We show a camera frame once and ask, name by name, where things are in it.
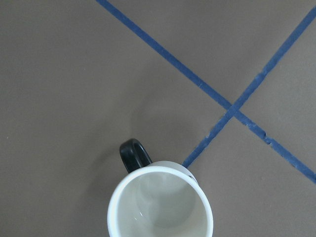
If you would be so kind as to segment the brown paper table cover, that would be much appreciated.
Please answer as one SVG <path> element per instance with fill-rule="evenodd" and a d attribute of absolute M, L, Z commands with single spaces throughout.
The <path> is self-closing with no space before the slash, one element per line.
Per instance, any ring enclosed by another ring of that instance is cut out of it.
<path fill-rule="evenodd" d="M 313 0 L 114 0 L 112 5 L 233 104 Z M 313 237 L 312 22 L 190 166 L 216 237 Z M 119 146 L 182 163 L 226 113 L 94 0 L 0 3 L 0 234 L 106 237 L 127 174 Z"/>

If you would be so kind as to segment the white smiley mug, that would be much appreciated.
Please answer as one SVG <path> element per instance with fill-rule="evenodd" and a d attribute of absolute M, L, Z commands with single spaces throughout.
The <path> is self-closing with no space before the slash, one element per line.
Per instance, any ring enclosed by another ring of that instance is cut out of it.
<path fill-rule="evenodd" d="M 187 168 L 153 162 L 137 139 L 122 143 L 119 154 L 128 174 L 108 205 L 111 237 L 213 236 L 211 205 Z"/>

